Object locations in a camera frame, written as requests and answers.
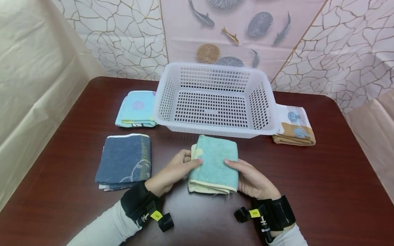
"sea urchin print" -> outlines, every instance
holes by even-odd
[[[252,17],[246,32],[251,37],[262,37],[270,30],[273,22],[273,17],[268,12],[260,12]]]
[[[220,50],[216,45],[203,44],[197,49],[196,58],[200,63],[214,64],[220,57]]]
[[[233,67],[244,66],[243,62],[234,56],[222,57],[216,62],[216,65],[233,66]]]
[[[208,0],[208,2],[218,9],[232,9],[239,4],[241,0]]]

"basket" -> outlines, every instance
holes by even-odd
[[[239,138],[274,135],[280,128],[264,72],[199,63],[165,67],[153,119],[171,131]]]

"pink wall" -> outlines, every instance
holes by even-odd
[[[250,49],[254,49],[260,54],[257,68],[272,80],[324,2],[325,0],[243,0],[233,9],[219,10],[212,7],[208,0],[193,0],[197,11],[203,14],[208,12],[215,22],[215,26],[210,28],[202,25],[194,16],[188,0],[164,0],[162,15],[169,62],[197,62],[197,48],[202,44],[212,43],[220,48],[221,57],[234,56],[241,59],[246,67],[252,67],[254,53]],[[262,11],[271,13],[273,25],[267,35],[252,39],[246,34],[247,24],[255,14]],[[274,47],[277,33],[287,23],[287,11],[291,15],[291,27],[287,37]],[[233,45],[221,32],[223,26],[231,34],[237,34],[239,46]]]

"brown table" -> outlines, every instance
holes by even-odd
[[[157,82],[93,79],[68,113],[14,195],[0,212],[0,245],[65,245],[118,201],[94,177],[108,135],[144,133],[152,141],[152,174],[198,135],[165,126],[114,125],[130,90],[155,90]],[[240,158],[252,163],[288,197],[309,245],[393,245],[394,206],[336,103],[328,97],[276,92],[278,103],[302,106],[317,139],[313,147],[274,144],[271,137],[234,139]],[[253,223],[233,212],[249,207],[241,194],[189,194],[185,182],[165,196],[175,227],[162,233],[154,221],[126,245],[261,245]]]

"white sleeve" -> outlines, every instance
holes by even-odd
[[[308,246],[297,224],[289,230],[277,236],[269,246]]]
[[[119,201],[80,231],[67,246],[119,246],[141,229],[126,216]]]

